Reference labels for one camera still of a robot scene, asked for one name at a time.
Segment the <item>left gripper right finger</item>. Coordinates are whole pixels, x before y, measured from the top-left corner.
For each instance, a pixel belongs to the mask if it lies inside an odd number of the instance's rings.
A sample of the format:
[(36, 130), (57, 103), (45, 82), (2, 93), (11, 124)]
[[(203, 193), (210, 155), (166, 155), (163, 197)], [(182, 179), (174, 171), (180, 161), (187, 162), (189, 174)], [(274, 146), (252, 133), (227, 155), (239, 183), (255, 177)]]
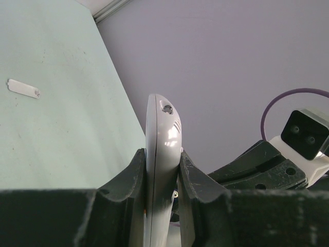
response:
[(325, 190), (229, 190), (181, 155), (182, 246), (328, 246)]

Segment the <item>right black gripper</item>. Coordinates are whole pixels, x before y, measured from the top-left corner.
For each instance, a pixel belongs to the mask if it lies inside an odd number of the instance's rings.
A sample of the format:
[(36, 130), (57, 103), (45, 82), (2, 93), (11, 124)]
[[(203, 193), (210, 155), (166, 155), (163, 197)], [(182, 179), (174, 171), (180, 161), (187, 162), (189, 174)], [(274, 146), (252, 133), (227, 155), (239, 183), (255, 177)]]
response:
[(305, 172), (263, 140), (208, 176), (227, 189), (295, 190), (308, 185)]

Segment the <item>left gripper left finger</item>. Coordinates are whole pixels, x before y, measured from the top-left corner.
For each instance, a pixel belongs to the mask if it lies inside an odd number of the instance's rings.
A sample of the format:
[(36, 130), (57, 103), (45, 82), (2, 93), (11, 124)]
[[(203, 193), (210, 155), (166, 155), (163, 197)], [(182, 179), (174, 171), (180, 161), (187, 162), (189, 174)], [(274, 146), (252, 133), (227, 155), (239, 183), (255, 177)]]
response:
[(143, 246), (145, 150), (98, 189), (1, 191), (1, 246)]

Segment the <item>white remote control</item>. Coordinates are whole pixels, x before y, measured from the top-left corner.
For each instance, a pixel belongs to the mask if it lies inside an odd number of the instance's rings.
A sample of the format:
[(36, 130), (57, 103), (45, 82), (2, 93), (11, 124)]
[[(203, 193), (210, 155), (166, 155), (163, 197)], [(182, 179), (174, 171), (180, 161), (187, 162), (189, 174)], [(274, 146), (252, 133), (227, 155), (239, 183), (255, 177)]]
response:
[(164, 96), (150, 94), (145, 127), (144, 246), (167, 244), (182, 151), (182, 125), (178, 111)]

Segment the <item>white battery compartment cover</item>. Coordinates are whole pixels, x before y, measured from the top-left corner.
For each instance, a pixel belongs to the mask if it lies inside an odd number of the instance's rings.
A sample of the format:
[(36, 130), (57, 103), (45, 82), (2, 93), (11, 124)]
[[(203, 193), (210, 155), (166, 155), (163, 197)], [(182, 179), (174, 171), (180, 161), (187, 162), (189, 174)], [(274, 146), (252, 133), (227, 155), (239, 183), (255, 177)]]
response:
[(11, 92), (25, 95), (35, 99), (39, 99), (41, 95), (40, 90), (38, 88), (13, 79), (9, 79), (7, 81), (7, 87), (8, 90), (10, 90)]

